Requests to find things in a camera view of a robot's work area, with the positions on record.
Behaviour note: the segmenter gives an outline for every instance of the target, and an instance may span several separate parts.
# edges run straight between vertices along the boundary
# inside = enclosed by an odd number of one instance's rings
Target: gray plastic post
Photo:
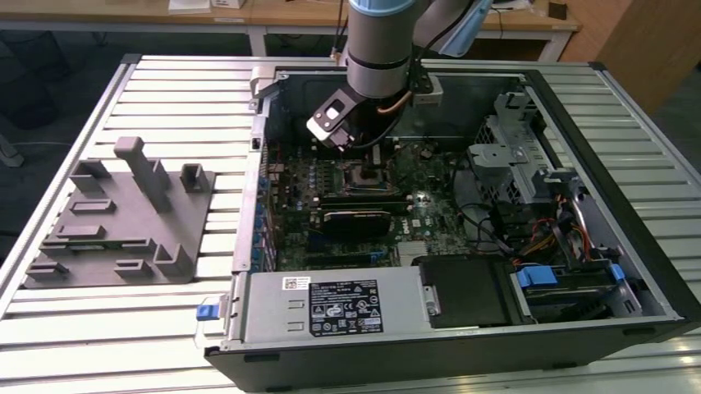
[[[134,181],[150,199],[155,211],[158,213],[170,212],[173,205],[162,181],[143,155],[143,140],[139,137],[119,137],[118,143],[114,145],[114,154],[127,162],[134,173]]]
[[[186,188],[186,193],[206,193],[211,190],[210,181],[201,164],[183,164],[181,183]]]
[[[163,245],[158,245],[158,248],[155,248],[154,264],[167,277],[187,275],[193,271],[193,260],[182,244],[178,244],[175,248],[175,257],[171,257]]]
[[[111,178],[113,175],[106,169],[101,160],[82,160],[70,175],[77,188],[85,193],[105,193],[99,179]]]

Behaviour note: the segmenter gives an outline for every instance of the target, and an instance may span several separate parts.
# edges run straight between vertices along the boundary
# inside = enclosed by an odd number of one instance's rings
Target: motherboard
[[[460,155],[432,141],[390,149],[369,167],[314,147],[272,148],[278,271],[393,267],[471,250],[452,182]]]

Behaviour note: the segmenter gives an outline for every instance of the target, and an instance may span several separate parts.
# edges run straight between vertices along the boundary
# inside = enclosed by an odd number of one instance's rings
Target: white label
[[[244,23],[242,18],[215,18],[215,22]]]
[[[362,322],[360,324],[362,326],[370,326],[373,324],[382,323],[382,319],[381,318],[362,318],[361,320],[362,320]]]
[[[309,290],[312,277],[284,277],[284,290]]]

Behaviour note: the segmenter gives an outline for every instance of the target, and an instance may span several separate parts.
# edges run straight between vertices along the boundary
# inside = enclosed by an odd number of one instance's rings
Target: robotic arm
[[[491,7],[492,0],[350,0],[349,84],[308,121],[328,147],[366,149],[382,140],[412,96],[433,90],[425,53],[463,56]]]

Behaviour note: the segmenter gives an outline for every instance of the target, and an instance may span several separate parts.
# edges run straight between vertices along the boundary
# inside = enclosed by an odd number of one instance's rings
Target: power supply label
[[[382,332],[377,280],[310,283],[309,321],[316,337]]]

